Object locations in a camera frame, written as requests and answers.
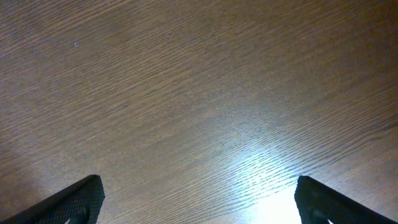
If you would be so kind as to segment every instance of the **dark wood surface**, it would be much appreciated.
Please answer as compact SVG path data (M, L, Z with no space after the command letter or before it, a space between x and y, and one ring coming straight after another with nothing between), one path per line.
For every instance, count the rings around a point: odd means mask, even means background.
M396 1L0 8L0 219L99 174L99 223L299 223L305 174L398 220Z

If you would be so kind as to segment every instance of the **wooden table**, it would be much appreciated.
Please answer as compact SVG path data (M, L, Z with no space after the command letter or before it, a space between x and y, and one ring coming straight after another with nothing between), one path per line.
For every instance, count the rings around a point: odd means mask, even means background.
M98 223L398 220L396 1L1 1L0 219L99 174Z

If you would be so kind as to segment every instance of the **black object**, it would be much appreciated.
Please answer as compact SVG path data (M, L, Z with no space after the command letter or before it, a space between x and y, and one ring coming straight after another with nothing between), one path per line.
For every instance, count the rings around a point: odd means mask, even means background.
M397 224L311 177L298 178L294 198L302 224Z
M94 224L104 198L101 178L89 175L3 223Z

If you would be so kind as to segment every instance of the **wooden floor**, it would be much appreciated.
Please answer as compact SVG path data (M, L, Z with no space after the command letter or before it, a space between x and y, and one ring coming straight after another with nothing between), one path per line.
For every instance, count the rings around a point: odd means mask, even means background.
M398 220L396 1L1 1L0 219L99 174L98 223Z

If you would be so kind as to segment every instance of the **brown wooden surface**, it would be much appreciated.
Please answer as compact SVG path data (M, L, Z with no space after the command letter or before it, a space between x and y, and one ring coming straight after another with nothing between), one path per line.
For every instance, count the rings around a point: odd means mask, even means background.
M0 4L0 219L99 174L99 223L283 223L305 174L398 220L395 1Z

